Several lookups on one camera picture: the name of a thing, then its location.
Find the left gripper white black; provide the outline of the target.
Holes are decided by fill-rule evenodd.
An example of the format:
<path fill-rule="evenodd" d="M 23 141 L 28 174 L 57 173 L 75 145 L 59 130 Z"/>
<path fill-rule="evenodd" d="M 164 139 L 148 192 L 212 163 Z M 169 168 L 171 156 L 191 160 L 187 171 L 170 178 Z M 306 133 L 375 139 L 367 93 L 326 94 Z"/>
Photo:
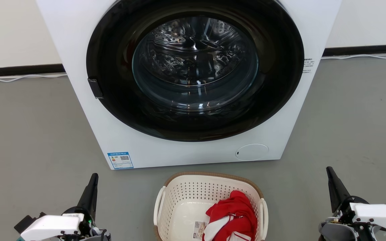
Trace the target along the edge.
<path fill-rule="evenodd" d="M 77 207 L 71 207 L 61 215 L 40 213 L 38 218 L 25 216 L 15 225 L 15 231 L 20 234 L 19 240 L 85 241 L 95 236 L 98 181 L 98 174 L 93 173 Z"/>

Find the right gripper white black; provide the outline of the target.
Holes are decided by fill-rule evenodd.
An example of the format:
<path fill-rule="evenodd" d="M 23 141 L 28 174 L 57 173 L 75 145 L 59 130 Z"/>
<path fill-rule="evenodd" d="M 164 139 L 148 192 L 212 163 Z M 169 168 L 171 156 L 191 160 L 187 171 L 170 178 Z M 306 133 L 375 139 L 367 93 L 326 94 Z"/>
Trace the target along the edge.
<path fill-rule="evenodd" d="M 376 241 L 376 232 L 386 232 L 386 204 L 369 204 L 357 196 L 350 196 L 343 182 L 331 166 L 326 167 L 331 212 L 339 208 L 339 223 L 352 234 L 343 241 Z"/>

